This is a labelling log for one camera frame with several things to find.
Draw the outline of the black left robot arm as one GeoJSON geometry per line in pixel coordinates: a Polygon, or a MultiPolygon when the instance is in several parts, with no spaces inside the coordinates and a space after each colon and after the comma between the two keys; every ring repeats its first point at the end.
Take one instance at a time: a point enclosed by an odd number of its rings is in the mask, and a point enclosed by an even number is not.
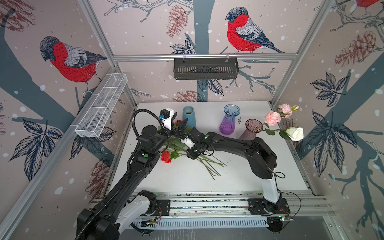
{"type": "Polygon", "coordinates": [[[92,209],[84,209],[77,218],[77,240],[117,240],[121,233],[140,215],[152,214],[157,208],[154,193],[142,190],[131,202],[137,186],[149,175],[161,157],[160,149],[172,137],[182,137],[187,120],[165,126],[165,119],[158,118],[160,129],[148,125],[139,133],[132,129],[137,144],[127,161],[127,171],[110,192],[92,209]]]}

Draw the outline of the mauve glass vase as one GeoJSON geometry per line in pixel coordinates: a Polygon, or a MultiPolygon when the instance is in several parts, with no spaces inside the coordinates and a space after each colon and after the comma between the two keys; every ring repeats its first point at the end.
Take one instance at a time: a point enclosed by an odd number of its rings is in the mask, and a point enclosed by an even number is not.
{"type": "Polygon", "coordinates": [[[249,119],[246,121],[246,129],[239,137],[239,140],[254,140],[258,133],[262,132],[263,124],[256,119],[249,119]]]}

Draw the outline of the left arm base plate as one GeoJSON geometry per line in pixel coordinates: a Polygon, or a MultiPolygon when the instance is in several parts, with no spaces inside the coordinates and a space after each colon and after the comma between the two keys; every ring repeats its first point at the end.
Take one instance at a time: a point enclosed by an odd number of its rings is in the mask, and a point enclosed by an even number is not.
{"type": "Polygon", "coordinates": [[[170,200],[156,200],[151,201],[149,205],[149,209],[142,216],[169,216],[171,208],[170,200]]]}

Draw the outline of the pink carnation stem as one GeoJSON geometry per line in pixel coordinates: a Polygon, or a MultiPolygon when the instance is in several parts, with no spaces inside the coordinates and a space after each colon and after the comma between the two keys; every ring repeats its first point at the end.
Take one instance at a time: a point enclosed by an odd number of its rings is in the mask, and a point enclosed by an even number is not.
{"type": "Polygon", "coordinates": [[[264,117],[263,125],[268,129],[276,126],[282,119],[288,119],[291,115],[299,110],[298,105],[291,106],[289,104],[281,104],[276,111],[271,111],[264,117]]]}

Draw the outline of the white rose stem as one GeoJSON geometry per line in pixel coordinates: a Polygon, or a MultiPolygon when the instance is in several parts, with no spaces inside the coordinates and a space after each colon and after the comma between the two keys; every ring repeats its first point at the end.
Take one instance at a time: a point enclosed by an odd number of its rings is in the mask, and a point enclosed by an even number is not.
{"type": "Polygon", "coordinates": [[[274,136],[279,133],[279,136],[285,140],[291,140],[293,142],[299,142],[304,138],[304,129],[300,127],[288,127],[285,130],[264,130],[268,135],[274,136]]]}

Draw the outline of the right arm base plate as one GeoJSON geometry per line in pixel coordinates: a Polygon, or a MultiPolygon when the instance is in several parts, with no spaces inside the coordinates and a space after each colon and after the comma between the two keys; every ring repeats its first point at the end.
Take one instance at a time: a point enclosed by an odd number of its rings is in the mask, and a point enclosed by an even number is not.
{"type": "Polygon", "coordinates": [[[291,210],[286,199],[279,199],[277,203],[271,203],[265,199],[248,199],[248,210],[252,215],[272,216],[290,215],[291,210]]]}

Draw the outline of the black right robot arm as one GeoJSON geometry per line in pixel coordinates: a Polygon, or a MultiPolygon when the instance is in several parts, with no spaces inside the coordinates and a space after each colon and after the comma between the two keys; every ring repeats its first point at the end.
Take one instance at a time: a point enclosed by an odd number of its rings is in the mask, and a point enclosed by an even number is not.
{"type": "Polygon", "coordinates": [[[253,140],[238,140],[219,135],[214,132],[203,134],[193,128],[182,142],[188,146],[187,156],[196,159],[205,151],[226,152],[246,159],[251,171],[261,179],[263,200],[261,206],[252,206],[249,210],[264,217],[272,216],[282,206],[281,193],[278,190],[275,177],[277,155],[261,138],[253,140]]]}

